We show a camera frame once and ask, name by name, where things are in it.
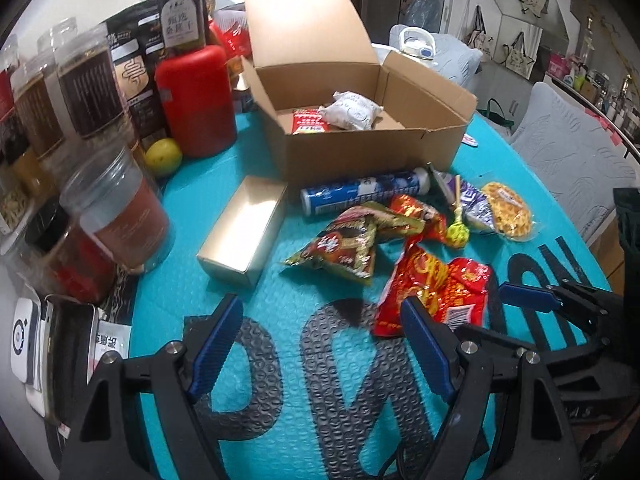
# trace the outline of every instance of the lemon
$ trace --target lemon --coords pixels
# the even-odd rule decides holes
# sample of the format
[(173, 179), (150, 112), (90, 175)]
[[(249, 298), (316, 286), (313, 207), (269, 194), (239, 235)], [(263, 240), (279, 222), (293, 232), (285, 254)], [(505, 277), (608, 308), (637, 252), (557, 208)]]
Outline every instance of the lemon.
[(151, 173), (161, 178), (171, 175), (180, 167), (182, 152), (175, 140), (160, 139), (146, 150), (145, 161)]

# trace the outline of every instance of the red canister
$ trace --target red canister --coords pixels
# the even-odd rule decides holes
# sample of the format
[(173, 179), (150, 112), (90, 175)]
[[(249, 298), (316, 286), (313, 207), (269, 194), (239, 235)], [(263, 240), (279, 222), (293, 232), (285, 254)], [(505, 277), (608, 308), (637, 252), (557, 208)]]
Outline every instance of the red canister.
[(182, 152), (200, 158), (236, 142), (236, 118), (225, 51), (209, 45), (166, 59), (156, 83), (171, 133)]

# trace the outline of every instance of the round waffle cookie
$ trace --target round waffle cookie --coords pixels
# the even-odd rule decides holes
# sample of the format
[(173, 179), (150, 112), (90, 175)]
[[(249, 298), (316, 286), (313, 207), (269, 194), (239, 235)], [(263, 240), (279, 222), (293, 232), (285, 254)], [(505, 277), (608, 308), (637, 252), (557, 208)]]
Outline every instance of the round waffle cookie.
[(489, 182), (481, 190), (489, 201), (498, 231), (512, 238), (530, 234), (531, 209), (513, 189), (500, 182)]

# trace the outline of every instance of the open cardboard box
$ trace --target open cardboard box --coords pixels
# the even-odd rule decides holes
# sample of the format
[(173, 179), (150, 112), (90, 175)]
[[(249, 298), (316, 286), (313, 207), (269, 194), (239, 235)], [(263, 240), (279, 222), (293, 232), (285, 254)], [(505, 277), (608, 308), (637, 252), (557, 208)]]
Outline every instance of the open cardboard box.
[[(449, 169), (476, 98), (395, 52), (378, 62), (350, 0), (244, 0), (254, 63), (244, 77), (263, 112), (274, 162), (289, 188), (411, 170)], [(294, 108), (333, 102), (335, 91), (374, 100), (373, 130), (290, 134)]]

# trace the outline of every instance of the metal screw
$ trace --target metal screw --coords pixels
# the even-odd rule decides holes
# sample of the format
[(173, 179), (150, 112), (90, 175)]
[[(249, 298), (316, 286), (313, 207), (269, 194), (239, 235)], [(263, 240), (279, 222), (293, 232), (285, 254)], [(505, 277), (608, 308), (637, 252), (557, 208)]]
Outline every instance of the metal screw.
[(164, 345), (164, 350), (169, 354), (177, 354), (182, 351), (183, 347), (182, 341), (169, 341)]
[(475, 354), (478, 351), (478, 345), (473, 341), (463, 341), (460, 344), (460, 348), (465, 354)]
[(537, 365), (540, 362), (540, 356), (537, 354), (537, 352), (534, 351), (529, 351), (524, 354), (524, 358), (530, 365)]
[(118, 357), (120, 357), (120, 354), (118, 354), (115, 350), (109, 350), (108, 352), (103, 354), (100, 360), (103, 363), (110, 365), (111, 363), (115, 362)]

